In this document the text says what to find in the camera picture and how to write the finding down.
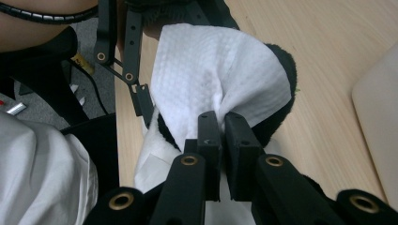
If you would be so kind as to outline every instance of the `gray carpet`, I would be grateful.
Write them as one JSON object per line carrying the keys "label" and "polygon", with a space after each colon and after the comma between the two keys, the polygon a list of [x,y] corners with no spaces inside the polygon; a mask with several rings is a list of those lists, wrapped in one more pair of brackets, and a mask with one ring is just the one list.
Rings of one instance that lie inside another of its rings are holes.
{"label": "gray carpet", "polygon": [[[100,98],[108,111],[108,113],[115,112],[115,87],[114,76],[106,69],[95,63],[93,57],[94,45],[96,42],[96,30],[98,19],[91,19],[85,22],[73,24],[72,27],[76,30],[79,39],[79,53],[95,67],[93,78],[98,86]],[[85,113],[89,118],[96,118],[104,115],[94,88],[91,82],[76,68],[72,68],[71,83],[79,85],[76,92],[78,99],[84,97],[85,104],[83,106]],[[18,95],[20,84],[15,83],[16,100],[0,94],[0,100],[5,104],[0,106],[0,111],[7,111],[18,103],[23,103],[27,108],[17,114],[17,117],[22,120],[36,121],[54,125],[56,128],[66,128],[68,123],[58,116],[55,111],[38,95],[35,93],[24,96]]]}

